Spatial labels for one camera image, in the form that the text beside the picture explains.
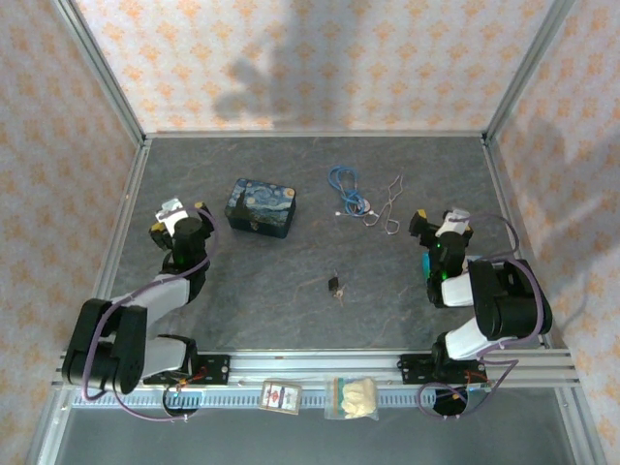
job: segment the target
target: patterned wallpaper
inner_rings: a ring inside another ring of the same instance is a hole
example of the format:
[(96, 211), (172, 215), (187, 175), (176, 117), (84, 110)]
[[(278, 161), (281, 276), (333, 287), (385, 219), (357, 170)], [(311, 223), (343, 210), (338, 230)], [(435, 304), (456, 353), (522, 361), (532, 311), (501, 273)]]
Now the patterned wallpaper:
[(486, 127), (551, 0), (77, 0), (146, 132)]
[(0, 2), (0, 81), (0, 462), (21, 464), (135, 148), (48, 0)]
[(577, 0), (500, 136), (505, 185), (620, 463), (620, 15)]

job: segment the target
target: metal frame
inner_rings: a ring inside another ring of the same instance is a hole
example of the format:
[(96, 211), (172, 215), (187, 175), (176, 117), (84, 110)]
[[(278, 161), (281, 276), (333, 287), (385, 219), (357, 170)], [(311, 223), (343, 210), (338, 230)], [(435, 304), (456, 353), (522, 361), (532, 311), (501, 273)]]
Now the metal frame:
[(50, 1), (64, 19), (67, 30), (76, 41), (77, 47), (82, 52), (95, 78), (99, 81), (104, 94), (114, 111), (116, 111), (127, 134), (132, 138), (135, 146), (140, 146), (144, 141), (144, 131), (116, 77), (114, 77), (114, 73), (111, 71), (106, 58), (95, 42), (95, 38), (79, 8), (73, 0)]
[(153, 139), (203, 138), (478, 138), (481, 131), (165, 131)]
[(95, 286), (92, 292), (93, 297), (108, 298), (111, 295), (114, 277), (116, 276), (116, 270), (120, 263), (123, 246), (125, 245), (125, 238), (127, 237), (127, 230), (129, 229), (129, 223), (134, 212), (134, 206), (136, 205), (136, 198), (138, 197), (138, 190), (140, 189), (144, 167), (148, 159), (150, 145), (150, 141), (141, 144), (134, 155), (134, 161), (132, 162), (129, 175), (125, 181), (123, 197), (116, 210), (112, 235), (106, 254), (104, 255), (105, 258), (97, 273)]
[[(482, 151), (484, 152), (486, 164), (491, 173), (491, 179), (493, 180), (493, 186), (495, 187), (502, 214), (505, 218), (508, 218), (511, 223), (515, 224), (514, 215), (511, 212), (506, 195), (504, 194), (502, 181), (495, 162), (496, 159), (501, 160), (502, 158), (500, 155), (499, 143), (496, 139), (489, 140), (486, 138), (481, 138), (480, 143), (482, 145)], [(548, 348), (564, 344), (560, 336), (553, 333), (544, 336), (542, 341)], [(555, 387), (554, 390), (575, 462), (579, 465), (605, 464), (603, 446), (601, 445), (596, 425), (588, 409), (583, 389), (581, 387)]]
[(546, 17), (542, 21), (541, 27), (528, 48), (516, 74), (512, 78), (508, 90), (500, 101), (500, 105), (495, 110), (495, 114), (488, 124), (484, 137), (493, 140), (498, 134), (504, 123), (511, 115), (512, 109), (516, 105), (523, 89), (527, 85), (530, 77), (536, 71), (536, 67), (543, 59), (544, 53), (553, 42), (555, 34), (564, 22), (564, 18), (573, 6), (574, 0), (555, 0), (549, 9)]
[[(542, 22), (533, 43), (524, 56), (502, 101), (491, 118), (487, 129), (480, 134), (470, 131), (398, 131), (398, 132), (169, 132), (145, 135), (123, 91), (116, 81), (101, 50), (97, 46), (85, 19), (73, 0), (51, 0), (84, 54), (97, 80), (102, 85), (110, 104), (117, 112), (138, 151), (132, 164), (125, 192), (116, 214), (114, 234), (109, 242), (105, 261), (99, 271), (93, 295), (107, 298), (118, 268), (123, 244), (129, 227), (140, 181), (153, 138), (248, 138), (248, 137), (480, 137), (484, 155), (491, 172), (493, 184), (502, 212), (511, 218), (501, 181), (494, 163), (493, 141), (509, 118), (518, 98), (535, 72), (544, 53), (568, 14), (574, 0), (555, 0)], [(563, 421), (570, 439), (575, 460), (579, 464), (605, 463), (594, 421), (574, 369), (570, 352), (566, 349), (549, 349), (554, 341), (542, 339), (546, 348), (523, 351), (503, 351), (492, 357), (519, 357), (521, 362), (502, 384), (502, 388), (554, 388)], [(288, 379), (301, 382), (304, 389), (320, 392), (326, 376), (373, 376), (379, 382), (380, 392), (397, 393), (416, 386), (403, 387), (396, 361), (400, 354), (411, 351), (284, 351), (236, 352), (232, 354), (231, 384), (216, 388), (223, 395), (256, 392), (266, 378)], [(489, 375), (496, 377), (496, 368), (489, 368)], [(139, 387), (138, 393), (161, 392), (157, 387)], [(60, 380), (59, 369), (52, 381), (52, 392), (42, 413), (27, 463), (55, 462), (61, 440), (72, 408), (79, 408), (78, 390), (65, 386)], [(105, 408), (117, 408), (109, 402)]]
[[(189, 395), (194, 406), (198, 408), (257, 408), (258, 398), (263, 382), (268, 379), (288, 380), (301, 385), (308, 399), (305, 408), (324, 406), (325, 382), (331, 377), (345, 376), (351, 378), (372, 377), (377, 382), (382, 408), (416, 408), (415, 393), (419, 385), (403, 385), (396, 363), (404, 352), (429, 354), (428, 351), (403, 350), (368, 350), (368, 351), (238, 351), (228, 353), (231, 358), (231, 375), (228, 386), (187, 387), (184, 395)], [(501, 388), (559, 388), (574, 392), (579, 388), (579, 379), (574, 368), (571, 354), (565, 349), (549, 350), (541, 346), (538, 349), (506, 350), (489, 354), (489, 359), (500, 360), (519, 358), (520, 362)], [(60, 377), (60, 365), (52, 382), (52, 394), (42, 414), (39, 428), (26, 463), (51, 465), (55, 463), (64, 435), (67, 421), (72, 409), (99, 408), (119, 409), (110, 395), (104, 396), (94, 404), (80, 400), (79, 388), (63, 384)], [(498, 378), (502, 368), (487, 366), (491, 378)], [(429, 406), (432, 402), (424, 392), (422, 403)], [(146, 387), (140, 384), (124, 401), (133, 408), (152, 409), (161, 407), (163, 387)], [(567, 412), (578, 412), (578, 405), (571, 404)], [(573, 436), (579, 433), (571, 423)]]

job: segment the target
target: aluminum frame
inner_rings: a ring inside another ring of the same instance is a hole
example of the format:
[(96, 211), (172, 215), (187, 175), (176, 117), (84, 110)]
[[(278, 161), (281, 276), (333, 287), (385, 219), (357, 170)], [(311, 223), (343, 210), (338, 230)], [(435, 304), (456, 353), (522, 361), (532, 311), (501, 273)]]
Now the aluminum frame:
[[(463, 137), (482, 135), (482, 148), (489, 165), (489, 170), (498, 195), (502, 212), (511, 218), (508, 204), (504, 197), (501, 182), (497, 175), (492, 156), (491, 144), (503, 124), (509, 118), (518, 98), (527, 85), (529, 78), (535, 72), (544, 53), (552, 43), (555, 34), (562, 25), (574, 0), (556, 0), (542, 22), (533, 43), (524, 56), (514, 78), (509, 85), (502, 101), (491, 118), (488, 127), (482, 134), (479, 132), (338, 132), (338, 133), (301, 133), (301, 132), (229, 132), (229, 133), (155, 133), (145, 135), (131, 106), (116, 81), (109, 65), (97, 46), (86, 21), (79, 12), (73, 0), (51, 0), (58, 12), (67, 23), (67, 27), (77, 41), (86, 61), (91, 67), (97, 80), (117, 112), (121, 121), (138, 147), (135, 161), (125, 186), (125, 192), (119, 205), (114, 233), (108, 245), (105, 260), (98, 273), (93, 295), (107, 298), (110, 295), (113, 278), (118, 268), (127, 229), (136, 202), (141, 177), (148, 156), (148, 148), (153, 138), (196, 138), (196, 137)], [(503, 351), (494, 357), (514, 356), (519, 352), (521, 363), (507, 378), (503, 388), (548, 387), (554, 388), (560, 405), (562, 417), (569, 435), (573, 455), (577, 463), (589, 464), (605, 463), (603, 450), (596, 433), (579, 380), (574, 370), (570, 352), (564, 349), (548, 349), (553, 346), (549, 338), (543, 339), (547, 349), (533, 349), (525, 351)], [(335, 374), (342, 374), (343, 370), (352, 373), (374, 373), (380, 379), (380, 389), (390, 390), (402, 388), (400, 374), (395, 370), (395, 360), (401, 353), (411, 351), (317, 351), (313, 353), (303, 351), (285, 352), (242, 352), (232, 355), (232, 385), (223, 387), (223, 391), (243, 389), (258, 389), (265, 376), (285, 377), (298, 380), (300, 375), (307, 375), (308, 370), (320, 370), (325, 378), (326, 374), (334, 374), (333, 363), (339, 359), (338, 370)], [(31, 450), (26, 463), (55, 462), (56, 455), (65, 431), (67, 420), (72, 409), (73, 399), (78, 395), (74, 387), (65, 386), (57, 378), (52, 382), (52, 391), (42, 413)], [(317, 388), (318, 380), (303, 382), (306, 388)]]
[(139, 147), (144, 141), (144, 131), (76, 3), (73, 0), (50, 1), (64, 20), (67, 30), (76, 41), (86, 64), (101, 85), (125, 131), (134, 145)]
[[(491, 179), (493, 180), (493, 186), (495, 187), (502, 214), (515, 225), (514, 215), (507, 202), (504, 189), (502, 188), (502, 181), (497, 171), (496, 159), (501, 160), (502, 158), (499, 143), (496, 139), (486, 138), (481, 138), (480, 143), (486, 164), (491, 173)], [(522, 258), (520, 252), (517, 252), (515, 255), (518, 258)], [(560, 335), (554, 332), (544, 336), (542, 341), (549, 350), (554, 350), (553, 348), (558, 345), (564, 345)], [(581, 387), (556, 387), (554, 390), (575, 462), (579, 465), (605, 464), (603, 446), (590, 414), (583, 389)]]
[(146, 140), (207, 138), (478, 138), (481, 131), (165, 131)]
[(512, 109), (516, 105), (521, 93), (525, 89), (532, 74), (536, 71), (538, 64), (543, 59), (544, 53), (547, 51), (555, 35), (564, 23), (569, 10), (573, 6), (575, 0), (555, 0), (551, 5), (546, 17), (542, 21), (541, 27), (534, 37), (534, 41), (530, 44), (521, 64), (516, 70), (514, 77), (504, 97), (500, 101), (500, 105), (495, 110), (495, 114), (488, 124), (485, 131), (485, 137), (493, 140), (497, 137), (502, 126), (506, 123), (511, 115)]

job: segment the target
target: tangled cable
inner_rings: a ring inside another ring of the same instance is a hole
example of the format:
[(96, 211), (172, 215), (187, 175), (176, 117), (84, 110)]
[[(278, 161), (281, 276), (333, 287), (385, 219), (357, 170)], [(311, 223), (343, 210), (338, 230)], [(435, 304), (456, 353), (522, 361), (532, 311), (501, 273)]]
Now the tangled cable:
[[(349, 173), (353, 177), (353, 189), (343, 187), (342, 176), (345, 173)], [(357, 170), (355, 168), (336, 165), (329, 170), (327, 181), (331, 187), (340, 192), (340, 197), (345, 201), (345, 212), (348, 215), (360, 218), (367, 213), (366, 205), (370, 205), (370, 203), (357, 190)]]

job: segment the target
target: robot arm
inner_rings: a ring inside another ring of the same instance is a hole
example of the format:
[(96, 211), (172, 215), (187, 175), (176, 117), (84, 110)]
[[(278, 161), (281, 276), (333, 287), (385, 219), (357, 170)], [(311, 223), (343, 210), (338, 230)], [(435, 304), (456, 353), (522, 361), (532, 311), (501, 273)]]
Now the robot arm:
[[(171, 214), (182, 208), (177, 199), (162, 205), (157, 214), (162, 221), (151, 227), (155, 243), (169, 250), (160, 273), (125, 306), (120, 306), (104, 326), (93, 360), (89, 386), (100, 390), (116, 389), (124, 394), (131, 392), (140, 379), (169, 370), (182, 369), (192, 374), (196, 369), (196, 344), (180, 336), (160, 335), (146, 340), (148, 328), (169, 311), (193, 300), (205, 281), (209, 268), (206, 260), (205, 241), (213, 233), (213, 225), (204, 203), (195, 209), (206, 212), (202, 219), (190, 217), (185, 211)], [(201, 263), (203, 266), (187, 273)], [(82, 383), (82, 375), (95, 328), (111, 305), (126, 299), (132, 293), (113, 298), (87, 300), (80, 311), (71, 338), (62, 375), (72, 385)]]
[[(530, 266), (524, 260), (478, 260), (464, 266), (465, 248), (473, 234), (467, 222), (462, 221), (467, 218), (469, 213), (464, 210), (448, 210), (440, 227), (430, 224), (424, 210), (418, 210), (411, 221), (411, 235), (419, 237), (419, 244), (428, 248), (429, 300), (438, 307), (473, 305), (475, 317), (440, 334), (430, 356), (404, 355), (399, 366), (407, 370), (403, 371), (405, 384), (420, 380), (458, 384), (466, 371), (484, 376), (483, 365), (477, 362), (479, 354), (503, 341), (530, 337), (537, 330), (539, 309), (535, 291), (520, 269), (531, 272)], [(538, 334), (546, 334), (551, 329), (552, 314), (542, 290), (541, 298), (542, 325)]]

